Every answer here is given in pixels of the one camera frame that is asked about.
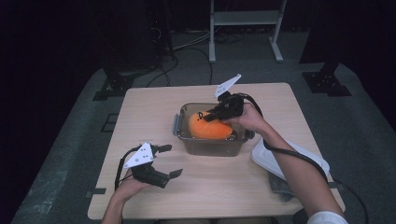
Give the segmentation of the person's white shirt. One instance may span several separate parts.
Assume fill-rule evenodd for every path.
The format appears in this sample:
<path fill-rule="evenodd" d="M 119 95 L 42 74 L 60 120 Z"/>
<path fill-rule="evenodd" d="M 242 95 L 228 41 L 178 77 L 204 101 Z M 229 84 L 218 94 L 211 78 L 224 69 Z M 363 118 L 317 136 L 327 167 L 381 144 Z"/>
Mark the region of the person's white shirt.
<path fill-rule="evenodd" d="M 315 213 L 307 221 L 307 224 L 348 224 L 347 221 L 340 215 L 329 212 L 320 211 Z"/>

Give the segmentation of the black stand base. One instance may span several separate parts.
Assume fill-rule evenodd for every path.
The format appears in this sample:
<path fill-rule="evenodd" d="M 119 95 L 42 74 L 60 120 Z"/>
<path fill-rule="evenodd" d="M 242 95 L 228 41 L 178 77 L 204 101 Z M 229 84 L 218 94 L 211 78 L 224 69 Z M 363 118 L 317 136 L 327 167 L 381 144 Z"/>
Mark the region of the black stand base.
<path fill-rule="evenodd" d="M 109 97 L 123 97 L 132 88 L 134 80 L 154 71 L 154 67 L 123 70 L 117 75 L 107 76 L 101 89 L 93 96 L 94 101 L 105 101 Z"/>
<path fill-rule="evenodd" d="M 350 96 L 348 88 L 335 76 L 339 62 L 328 61 L 319 71 L 303 72 L 304 80 L 313 93 L 326 93 L 330 97 Z"/>

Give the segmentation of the clear plastic storage box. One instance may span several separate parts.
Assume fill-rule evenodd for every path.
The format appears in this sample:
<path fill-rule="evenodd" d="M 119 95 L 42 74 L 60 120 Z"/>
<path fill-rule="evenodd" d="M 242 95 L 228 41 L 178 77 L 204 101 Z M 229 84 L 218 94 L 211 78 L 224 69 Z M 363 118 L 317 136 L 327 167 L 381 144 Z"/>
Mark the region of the clear plastic storage box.
<path fill-rule="evenodd" d="M 213 156 L 213 157 L 234 157 L 247 140 L 252 139 L 254 132 L 248 131 L 241 125 L 232 124 L 232 134 L 225 139 L 196 138 L 190 133 L 189 119 L 197 112 L 204 112 L 212 109 L 215 104 L 210 103 L 188 103 L 180 108 L 175 115 L 173 124 L 173 135 L 181 140 L 186 151 L 191 155 Z"/>

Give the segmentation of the orange plush toy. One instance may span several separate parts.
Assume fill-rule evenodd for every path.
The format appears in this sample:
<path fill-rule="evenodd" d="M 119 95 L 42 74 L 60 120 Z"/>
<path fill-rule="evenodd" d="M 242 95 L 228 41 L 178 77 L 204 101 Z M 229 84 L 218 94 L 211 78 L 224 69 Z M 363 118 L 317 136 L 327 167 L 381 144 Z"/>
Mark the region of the orange plush toy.
<path fill-rule="evenodd" d="M 233 128 L 218 119 L 206 121 L 204 116 L 208 115 L 206 111 L 198 111 L 189 118 L 189 131 L 192 137 L 200 139 L 226 139 L 233 133 Z"/>

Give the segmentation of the white metal stand frame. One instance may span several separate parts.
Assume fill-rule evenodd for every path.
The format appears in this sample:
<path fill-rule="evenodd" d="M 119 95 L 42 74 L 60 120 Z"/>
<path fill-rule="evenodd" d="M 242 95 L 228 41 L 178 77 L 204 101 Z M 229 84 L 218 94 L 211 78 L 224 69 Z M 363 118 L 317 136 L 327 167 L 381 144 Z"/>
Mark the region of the white metal stand frame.
<path fill-rule="evenodd" d="M 215 28 L 220 26 L 246 26 L 246 25 L 274 25 L 275 30 L 269 37 L 269 43 L 278 63 L 284 61 L 277 44 L 281 24 L 285 14 L 288 0 L 281 0 L 278 10 L 260 11 L 216 11 L 215 0 L 210 0 L 209 19 L 209 44 L 208 60 L 211 63 L 216 61 Z"/>

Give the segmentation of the black equipment rack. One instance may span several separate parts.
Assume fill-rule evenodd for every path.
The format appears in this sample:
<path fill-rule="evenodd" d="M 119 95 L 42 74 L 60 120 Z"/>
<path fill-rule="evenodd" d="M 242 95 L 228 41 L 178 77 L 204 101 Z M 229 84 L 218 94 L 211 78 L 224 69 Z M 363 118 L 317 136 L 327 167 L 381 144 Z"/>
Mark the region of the black equipment rack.
<path fill-rule="evenodd" d="M 163 47 L 163 52 L 166 52 L 174 60 L 176 57 L 170 34 L 171 13 L 169 0 L 149 0 L 149 6 L 151 23 L 159 30 L 159 43 Z"/>

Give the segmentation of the white box lid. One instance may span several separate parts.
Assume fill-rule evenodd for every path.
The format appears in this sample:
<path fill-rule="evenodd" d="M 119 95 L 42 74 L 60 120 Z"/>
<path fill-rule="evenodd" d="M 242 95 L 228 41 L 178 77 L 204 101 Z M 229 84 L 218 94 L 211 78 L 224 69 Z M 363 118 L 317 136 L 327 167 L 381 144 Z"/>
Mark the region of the white box lid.
<path fill-rule="evenodd" d="M 289 141 L 289 144 L 300 154 L 305 155 L 307 158 L 314 161 L 322 169 L 325 177 L 328 177 L 330 172 L 329 163 L 304 147 L 298 146 L 291 141 Z M 273 153 L 264 145 L 262 139 L 253 148 L 251 152 L 251 159 L 253 159 L 254 162 L 256 162 L 258 165 L 260 165 L 260 167 L 264 168 L 268 172 L 285 180 L 285 176 L 283 175 L 283 172 L 281 171 Z"/>

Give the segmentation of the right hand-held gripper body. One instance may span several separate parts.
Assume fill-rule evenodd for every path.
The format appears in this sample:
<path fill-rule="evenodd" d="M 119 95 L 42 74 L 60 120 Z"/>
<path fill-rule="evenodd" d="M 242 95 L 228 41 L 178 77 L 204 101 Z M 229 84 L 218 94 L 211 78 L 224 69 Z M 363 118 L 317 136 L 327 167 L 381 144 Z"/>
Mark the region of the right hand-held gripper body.
<path fill-rule="evenodd" d="M 243 112 L 243 98 L 238 94 L 231 94 L 229 89 L 241 78 L 240 74 L 219 84 L 215 91 L 215 97 L 219 101 L 219 105 L 223 105 L 224 109 L 218 112 L 222 116 L 222 120 L 239 117 Z"/>

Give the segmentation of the black chair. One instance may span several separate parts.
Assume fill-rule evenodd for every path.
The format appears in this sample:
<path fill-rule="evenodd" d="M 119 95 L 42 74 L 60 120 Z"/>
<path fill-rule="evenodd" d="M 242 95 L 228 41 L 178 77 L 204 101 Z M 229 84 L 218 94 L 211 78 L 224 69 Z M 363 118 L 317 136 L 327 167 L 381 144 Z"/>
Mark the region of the black chair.
<path fill-rule="evenodd" d="M 296 212 L 292 217 L 292 221 L 294 224 L 307 224 L 308 219 L 309 217 L 304 209 Z"/>

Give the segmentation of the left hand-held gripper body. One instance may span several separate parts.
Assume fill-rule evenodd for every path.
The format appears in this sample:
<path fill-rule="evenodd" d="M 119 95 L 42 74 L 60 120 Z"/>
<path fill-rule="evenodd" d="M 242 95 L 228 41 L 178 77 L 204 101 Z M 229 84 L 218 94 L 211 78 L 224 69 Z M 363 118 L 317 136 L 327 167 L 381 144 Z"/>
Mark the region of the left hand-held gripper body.
<path fill-rule="evenodd" d="M 124 169 L 131 171 L 126 178 L 132 176 L 135 180 L 164 189 L 170 180 L 168 174 L 157 171 L 152 163 L 156 158 L 154 147 L 150 142 L 134 148 L 134 155 L 123 164 Z"/>

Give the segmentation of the person's left hand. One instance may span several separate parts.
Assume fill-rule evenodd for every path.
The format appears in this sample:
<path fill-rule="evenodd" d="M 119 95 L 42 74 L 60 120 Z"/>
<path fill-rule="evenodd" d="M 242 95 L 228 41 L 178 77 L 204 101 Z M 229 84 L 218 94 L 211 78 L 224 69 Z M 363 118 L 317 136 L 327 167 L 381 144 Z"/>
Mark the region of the person's left hand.
<path fill-rule="evenodd" d="M 112 198 L 117 202 L 126 203 L 137 193 L 149 187 L 150 184 L 142 183 L 138 180 L 135 180 L 134 178 L 128 178 L 120 183 Z"/>

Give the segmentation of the person's right hand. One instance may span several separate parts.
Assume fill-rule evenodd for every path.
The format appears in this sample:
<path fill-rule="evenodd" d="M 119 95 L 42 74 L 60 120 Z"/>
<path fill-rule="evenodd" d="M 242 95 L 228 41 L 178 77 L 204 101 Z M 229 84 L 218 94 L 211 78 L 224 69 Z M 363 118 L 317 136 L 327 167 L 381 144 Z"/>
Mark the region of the person's right hand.
<path fill-rule="evenodd" d="M 268 123 L 250 103 L 245 103 L 242 115 L 230 119 L 230 122 L 239 124 L 245 129 L 254 131 L 256 133 L 260 133 L 268 126 Z"/>

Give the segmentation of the grey fluffy cloth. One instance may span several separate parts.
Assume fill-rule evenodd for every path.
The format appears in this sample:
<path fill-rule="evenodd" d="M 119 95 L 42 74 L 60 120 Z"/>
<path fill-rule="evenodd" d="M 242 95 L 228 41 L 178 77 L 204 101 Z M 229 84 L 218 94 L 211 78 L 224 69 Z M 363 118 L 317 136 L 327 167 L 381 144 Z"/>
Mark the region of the grey fluffy cloth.
<path fill-rule="evenodd" d="M 282 202 L 288 202 L 294 198 L 294 193 L 292 192 L 289 184 L 282 178 L 269 173 L 268 174 L 269 185 L 271 191 L 279 195 L 279 199 Z"/>

